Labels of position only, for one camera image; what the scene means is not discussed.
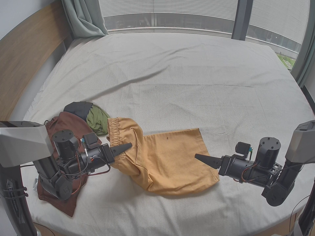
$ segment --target wooden bed frame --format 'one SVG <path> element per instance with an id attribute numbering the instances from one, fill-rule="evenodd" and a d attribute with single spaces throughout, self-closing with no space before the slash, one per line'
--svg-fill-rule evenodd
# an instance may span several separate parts
<path id="1" fill-rule="evenodd" d="M 71 30 L 57 0 L 35 12 L 0 40 L 0 120 L 9 120 L 24 89 Z"/>

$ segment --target white bed sheet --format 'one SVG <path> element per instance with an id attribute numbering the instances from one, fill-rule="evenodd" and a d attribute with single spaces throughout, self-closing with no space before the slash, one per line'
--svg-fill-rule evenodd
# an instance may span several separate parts
<path id="1" fill-rule="evenodd" d="M 200 128 L 209 153 L 217 157 L 232 155 L 238 141 L 256 152 L 262 137 L 276 137 L 282 165 L 293 130 L 314 119 L 269 47 L 179 33 L 75 41 L 24 119 L 44 123 L 72 101 L 91 101 L 112 117 L 130 117 L 144 134 Z M 305 165 L 278 207 L 267 204 L 261 187 L 229 177 L 197 195 L 169 197 L 146 192 L 112 169 L 89 178 L 73 218 L 38 199 L 32 191 L 35 168 L 21 170 L 34 221 L 65 235 L 253 235 L 290 216 L 310 193 L 314 169 Z"/>

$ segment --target black baseboard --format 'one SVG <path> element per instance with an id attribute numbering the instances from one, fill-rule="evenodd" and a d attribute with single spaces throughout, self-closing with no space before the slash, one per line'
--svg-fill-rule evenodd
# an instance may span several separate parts
<path id="1" fill-rule="evenodd" d="M 315 102 L 314 102 L 312 96 L 310 95 L 310 93 L 308 92 L 308 90 L 305 86 L 303 86 L 301 88 L 301 90 L 302 90 L 303 94 L 305 95 L 309 105 L 311 106 L 313 113 L 315 114 Z"/>

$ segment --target brown clothing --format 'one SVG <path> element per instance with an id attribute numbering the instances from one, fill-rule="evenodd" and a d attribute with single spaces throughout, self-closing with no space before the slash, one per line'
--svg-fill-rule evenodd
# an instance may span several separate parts
<path id="1" fill-rule="evenodd" d="M 115 157 L 112 167 L 144 190 L 160 195 L 182 195 L 203 191 L 219 181 L 218 171 L 195 159 L 209 155 L 198 128 L 143 136 L 129 118 L 108 119 L 111 146 L 132 143 Z"/>
<path id="2" fill-rule="evenodd" d="M 53 145 L 53 156 L 54 158 L 58 158 L 58 153 L 56 147 L 52 141 L 52 136 L 55 132 L 63 130 L 63 129 L 70 129 L 73 131 L 74 135 L 82 138 L 83 135 L 93 132 L 89 125 L 80 117 L 71 114 L 69 112 L 61 112 L 59 116 L 53 117 L 51 121 L 46 124 L 46 129 L 48 132 L 48 136 L 50 138 L 51 144 Z M 80 152 L 84 152 L 83 146 L 79 148 Z M 82 184 L 83 186 L 87 181 L 88 176 L 82 175 Z M 75 179 L 72 182 L 72 189 L 73 192 L 79 187 L 80 179 Z M 37 184 L 37 193 L 38 198 L 40 200 L 47 201 L 51 203 L 54 207 L 61 210 L 65 214 L 69 216 L 73 216 L 74 210 L 77 206 L 77 197 L 80 193 L 80 190 L 73 194 L 67 200 L 57 199 L 54 195 L 45 191 L 40 182 Z"/>

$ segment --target yellow pants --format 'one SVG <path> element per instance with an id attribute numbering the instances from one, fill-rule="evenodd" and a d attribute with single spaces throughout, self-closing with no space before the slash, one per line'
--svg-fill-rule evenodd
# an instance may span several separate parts
<path id="1" fill-rule="evenodd" d="M 143 136 L 130 118 L 108 119 L 111 146 L 132 143 L 112 167 L 130 175 L 144 190 L 160 195 L 203 191 L 219 181 L 218 171 L 194 158 L 209 155 L 198 128 Z"/>

